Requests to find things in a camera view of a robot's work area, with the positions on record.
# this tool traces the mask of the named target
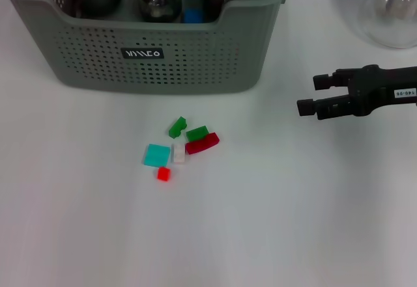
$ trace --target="red block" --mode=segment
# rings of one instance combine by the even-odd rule
[[[215,133],[208,134],[204,139],[185,144],[185,150],[189,155],[202,152],[206,149],[216,146],[220,142]]]
[[[161,181],[168,182],[171,177],[171,170],[168,168],[159,168],[158,169],[158,179]]]

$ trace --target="white block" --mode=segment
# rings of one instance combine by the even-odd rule
[[[185,145],[184,144],[174,144],[173,153],[172,153],[172,162],[173,163],[185,163]]]

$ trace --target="perforated basket wall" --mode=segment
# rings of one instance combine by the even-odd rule
[[[81,20],[71,0],[12,0],[57,77],[88,89],[158,94],[238,92],[259,79],[281,0],[228,3],[199,25]],[[163,51],[126,59],[122,49]]]

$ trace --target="white tabletop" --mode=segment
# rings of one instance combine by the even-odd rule
[[[144,96],[62,85],[0,0],[0,286],[415,287],[416,106],[296,108],[345,92],[314,75],[416,66],[360,1],[287,0],[247,92]],[[161,184],[141,160],[181,115],[221,143]]]

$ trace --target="blue object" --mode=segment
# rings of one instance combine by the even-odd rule
[[[184,23],[203,23],[204,14],[202,10],[199,9],[186,9],[184,11]]]
[[[166,167],[170,153],[171,147],[149,144],[143,164],[156,168]]]

